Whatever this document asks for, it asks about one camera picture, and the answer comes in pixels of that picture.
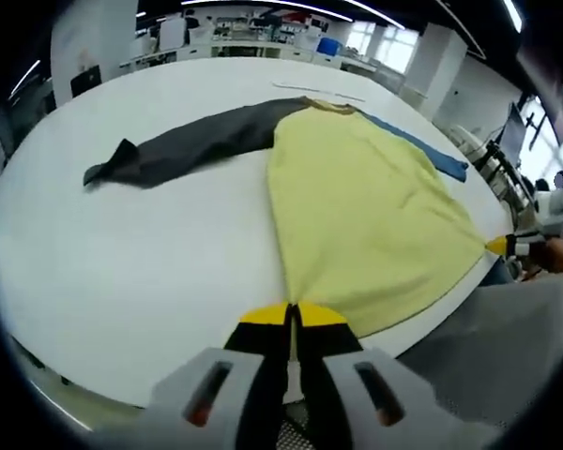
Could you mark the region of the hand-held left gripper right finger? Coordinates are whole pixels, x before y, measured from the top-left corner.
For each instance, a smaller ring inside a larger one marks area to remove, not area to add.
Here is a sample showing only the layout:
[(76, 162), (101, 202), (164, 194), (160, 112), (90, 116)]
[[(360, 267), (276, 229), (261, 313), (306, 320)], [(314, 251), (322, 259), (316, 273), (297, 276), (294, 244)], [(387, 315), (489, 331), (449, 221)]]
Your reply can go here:
[(341, 314), (296, 306), (297, 359), (316, 443), (324, 449), (446, 449), (455, 419), (433, 388), (379, 349), (365, 349)]

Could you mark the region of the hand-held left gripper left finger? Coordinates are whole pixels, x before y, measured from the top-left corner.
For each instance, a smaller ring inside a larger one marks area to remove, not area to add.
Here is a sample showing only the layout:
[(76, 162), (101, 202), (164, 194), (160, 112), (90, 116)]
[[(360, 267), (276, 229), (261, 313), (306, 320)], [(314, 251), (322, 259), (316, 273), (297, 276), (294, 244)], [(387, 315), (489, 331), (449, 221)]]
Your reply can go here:
[(158, 382), (143, 414), (145, 449), (273, 449), (282, 424), (294, 309), (244, 314), (221, 348), (206, 348)]

